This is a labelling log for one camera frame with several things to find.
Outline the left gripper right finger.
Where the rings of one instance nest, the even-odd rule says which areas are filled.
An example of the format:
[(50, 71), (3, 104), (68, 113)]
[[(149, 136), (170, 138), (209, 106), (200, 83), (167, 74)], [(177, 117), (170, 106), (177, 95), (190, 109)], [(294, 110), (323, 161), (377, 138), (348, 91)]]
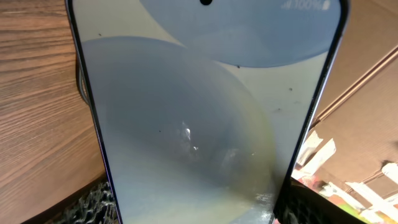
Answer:
[(364, 224), (295, 179), (284, 181), (274, 216), (281, 224)]

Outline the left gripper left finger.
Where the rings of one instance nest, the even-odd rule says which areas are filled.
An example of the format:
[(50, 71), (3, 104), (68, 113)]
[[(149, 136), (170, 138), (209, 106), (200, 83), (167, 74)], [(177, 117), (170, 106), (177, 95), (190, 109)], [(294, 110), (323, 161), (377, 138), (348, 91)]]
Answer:
[(116, 204), (109, 182), (99, 177), (23, 224), (115, 224)]

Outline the blue screen Galaxy smartphone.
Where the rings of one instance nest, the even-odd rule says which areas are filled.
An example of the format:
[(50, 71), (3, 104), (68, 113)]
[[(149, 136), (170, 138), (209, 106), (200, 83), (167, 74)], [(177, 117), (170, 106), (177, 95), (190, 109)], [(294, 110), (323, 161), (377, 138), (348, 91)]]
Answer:
[(271, 223), (341, 0), (67, 0), (120, 223)]

